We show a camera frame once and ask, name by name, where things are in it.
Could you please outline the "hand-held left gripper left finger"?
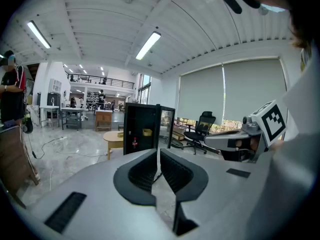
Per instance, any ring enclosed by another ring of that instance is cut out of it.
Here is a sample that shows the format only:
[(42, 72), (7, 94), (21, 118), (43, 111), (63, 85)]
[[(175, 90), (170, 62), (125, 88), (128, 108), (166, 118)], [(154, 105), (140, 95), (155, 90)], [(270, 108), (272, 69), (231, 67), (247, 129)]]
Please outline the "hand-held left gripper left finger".
[(152, 186), (158, 171), (156, 149), (144, 150), (142, 155), (120, 166), (113, 176), (117, 192), (131, 204), (156, 206)]

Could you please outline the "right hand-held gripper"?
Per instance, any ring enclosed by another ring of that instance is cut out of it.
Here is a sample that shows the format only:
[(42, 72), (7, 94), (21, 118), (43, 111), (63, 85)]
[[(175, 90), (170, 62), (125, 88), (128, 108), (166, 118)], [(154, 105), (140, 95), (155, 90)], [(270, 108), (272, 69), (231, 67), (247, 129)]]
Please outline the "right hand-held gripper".
[(254, 163), (286, 132), (276, 100), (243, 117), (240, 129), (207, 135), (204, 143), (219, 150), (225, 160)]

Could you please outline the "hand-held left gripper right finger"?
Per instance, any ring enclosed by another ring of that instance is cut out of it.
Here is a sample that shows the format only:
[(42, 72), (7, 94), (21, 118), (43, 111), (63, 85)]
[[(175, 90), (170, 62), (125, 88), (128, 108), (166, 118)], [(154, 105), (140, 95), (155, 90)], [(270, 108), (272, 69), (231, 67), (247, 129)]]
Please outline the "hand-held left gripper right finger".
[(177, 202), (196, 200), (209, 182), (209, 176), (202, 167), (168, 149), (160, 150), (160, 168)]

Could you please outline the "black cabinet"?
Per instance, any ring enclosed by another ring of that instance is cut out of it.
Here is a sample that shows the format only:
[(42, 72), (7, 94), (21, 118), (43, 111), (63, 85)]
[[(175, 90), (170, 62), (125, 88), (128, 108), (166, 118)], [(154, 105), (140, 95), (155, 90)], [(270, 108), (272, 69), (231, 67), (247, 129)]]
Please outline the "black cabinet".
[[(124, 115), (123, 154), (170, 148), (174, 119), (174, 108), (160, 104), (127, 103)], [(152, 130), (152, 136), (143, 136), (143, 129)], [(136, 149), (133, 147), (134, 137), (137, 141)]]

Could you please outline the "person's right forearm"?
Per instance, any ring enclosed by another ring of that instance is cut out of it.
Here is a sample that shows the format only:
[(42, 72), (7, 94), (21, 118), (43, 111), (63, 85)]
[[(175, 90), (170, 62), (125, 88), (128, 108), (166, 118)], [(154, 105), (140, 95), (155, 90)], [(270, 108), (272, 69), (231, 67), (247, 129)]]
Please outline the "person's right forearm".
[(274, 142), (269, 148), (273, 151), (276, 151), (277, 149), (279, 149), (282, 145), (284, 144), (283, 140), (277, 140), (276, 142)]

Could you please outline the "grey roller blind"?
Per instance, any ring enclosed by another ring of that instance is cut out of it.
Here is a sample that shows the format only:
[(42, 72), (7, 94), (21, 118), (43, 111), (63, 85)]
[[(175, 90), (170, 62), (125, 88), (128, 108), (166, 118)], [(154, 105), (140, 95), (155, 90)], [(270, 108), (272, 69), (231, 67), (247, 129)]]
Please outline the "grey roller blind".
[(242, 121), (287, 91), (280, 60), (257, 59), (225, 64), (224, 119)]
[(203, 112), (212, 112), (215, 124), (223, 119), (224, 80), (222, 66), (195, 71), (180, 77), (177, 116), (197, 121)]

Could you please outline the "light wooden table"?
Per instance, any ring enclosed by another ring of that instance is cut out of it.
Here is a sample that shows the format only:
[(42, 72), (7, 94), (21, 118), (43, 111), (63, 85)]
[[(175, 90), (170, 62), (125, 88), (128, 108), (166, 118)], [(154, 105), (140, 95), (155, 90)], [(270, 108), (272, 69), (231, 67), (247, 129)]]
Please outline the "light wooden table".
[(111, 150), (124, 147), (124, 136), (118, 137), (118, 133), (123, 131), (108, 131), (103, 135), (103, 139), (107, 142), (107, 159), (110, 160)]

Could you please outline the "black office chair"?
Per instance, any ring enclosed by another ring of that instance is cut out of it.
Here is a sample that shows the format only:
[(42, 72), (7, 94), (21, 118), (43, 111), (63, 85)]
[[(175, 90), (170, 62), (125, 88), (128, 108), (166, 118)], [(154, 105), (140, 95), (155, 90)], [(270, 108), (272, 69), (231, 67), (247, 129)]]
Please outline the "black office chair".
[(201, 142), (203, 142), (204, 138), (210, 134), (210, 129), (215, 121), (216, 117), (213, 116), (212, 111), (204, 111), (199, 117), (199, 120), (196, 121), (194, 131), (191, 131), (191, 125), (188, 124), (188, 130), (183, 133), (188, 140), (186, 141), (186, 145), (183, 145), (181, 149), (193, 148), (194, 155), (196, 155), (197, 149), (200, 149), (204, 154), (206, 154), (207, 150), (204, 148)]

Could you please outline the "small wooden crate table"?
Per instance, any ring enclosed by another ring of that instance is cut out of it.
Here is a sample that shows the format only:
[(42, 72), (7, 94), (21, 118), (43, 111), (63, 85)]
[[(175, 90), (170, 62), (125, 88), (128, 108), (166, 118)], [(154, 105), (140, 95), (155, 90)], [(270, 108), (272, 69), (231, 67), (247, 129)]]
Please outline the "small wooden crate table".
[(112, 111), (98, 110), (95, 112), (95, 131), (112, 130)]

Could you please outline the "black mezzanine railing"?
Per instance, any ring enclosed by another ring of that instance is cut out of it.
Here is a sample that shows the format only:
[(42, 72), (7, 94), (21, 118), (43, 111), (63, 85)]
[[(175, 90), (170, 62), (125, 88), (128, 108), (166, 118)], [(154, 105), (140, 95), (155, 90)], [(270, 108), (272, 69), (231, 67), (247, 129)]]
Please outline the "black mezzanine railing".
[(96, 85), (106, 85), (106, 86), (115, 86), (120, 88), (133, 89), (134, 83), (130, 81), (124, 81), (120, 79), (108, 78), (106, 76), (93, 76), (87, 74), (74, 74), (74, 73), (66, 73), (67, 79), (70, 82), (77, 83), (90, 83)]

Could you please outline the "black green hanging device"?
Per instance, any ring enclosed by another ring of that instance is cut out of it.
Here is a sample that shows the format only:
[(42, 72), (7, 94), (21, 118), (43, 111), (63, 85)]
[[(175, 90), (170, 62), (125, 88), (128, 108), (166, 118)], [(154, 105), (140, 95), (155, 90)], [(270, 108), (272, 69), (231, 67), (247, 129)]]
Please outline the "black green hanging device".
[(32, 133), (33, 132), (33, 122), (32, 122), (32, 118), (31, 118), (31, 114), (30, 114), (29, 110), (26, 110), (22, 122), (23, 122), (24, 133), (26, 133), (26, 134)]

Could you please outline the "ceiling light bar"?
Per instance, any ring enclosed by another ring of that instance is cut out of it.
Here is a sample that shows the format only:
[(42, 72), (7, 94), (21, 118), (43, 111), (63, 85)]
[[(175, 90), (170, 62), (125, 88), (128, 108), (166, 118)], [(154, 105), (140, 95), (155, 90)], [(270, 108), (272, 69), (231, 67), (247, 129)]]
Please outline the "ceiling light bar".
[(147, 39), (144, 43), (142, 48), (139, 50), (138, 54), (136, 55), (136, 60), (142, 60), (146, 53), (153, 47), (153, 45), (161, 38), (161, 34), (154, 31), (151, 36)]
[(41, 31), (39, 30), (39, 28), (33, 20), (30, 20), (27, 23), (27, 26), (46, 49), (50, 49), (52, 47), (50, 43), (46, 40), (46, 38), (43, 36), (43, 34), (41, 33)]

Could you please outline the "dark wooden cabinet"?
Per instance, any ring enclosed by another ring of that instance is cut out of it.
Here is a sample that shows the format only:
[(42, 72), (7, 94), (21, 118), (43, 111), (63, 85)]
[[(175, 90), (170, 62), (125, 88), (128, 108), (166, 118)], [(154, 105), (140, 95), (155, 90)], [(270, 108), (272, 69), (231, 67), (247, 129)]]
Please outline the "dark wooden cabinet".
[(22, 127), (0, 130), (0, 180), (12, 198), (23, 208), (17, 192), (27, 179), (39, 184), (24, 141)]

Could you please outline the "metal frame table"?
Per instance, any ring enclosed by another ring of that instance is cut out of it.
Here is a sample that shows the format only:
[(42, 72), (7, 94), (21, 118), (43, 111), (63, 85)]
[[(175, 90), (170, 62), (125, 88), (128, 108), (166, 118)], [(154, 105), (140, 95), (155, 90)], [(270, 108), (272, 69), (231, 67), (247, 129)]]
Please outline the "metal frame table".
[[(50, 112), (50, 119), (47, 118), (47, 112)], [(54, 129), (54, 123), (57, 123), (57, 127), (60, 126), (59, 121), (60, 108), (55, 105), (45, 105), (39, 107), (39, 125), (42, 128), (44, 123), (51, 124), (52, 129)]]
[(61, 108), (61, 127), (72, 127), (79, 131), (82, 128), (82, 108), (63, 107)]

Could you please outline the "white wall cabinet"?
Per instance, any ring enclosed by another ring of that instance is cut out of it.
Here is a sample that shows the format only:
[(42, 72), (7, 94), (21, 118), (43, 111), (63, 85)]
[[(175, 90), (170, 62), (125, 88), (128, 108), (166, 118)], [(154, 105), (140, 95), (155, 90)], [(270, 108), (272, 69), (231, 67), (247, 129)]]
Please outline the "white wall cabinet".
[(60, 93), (62, 88), (62, 83), (54, 78), (51, 78), (49, 81), (48, 92), (49, 93)]

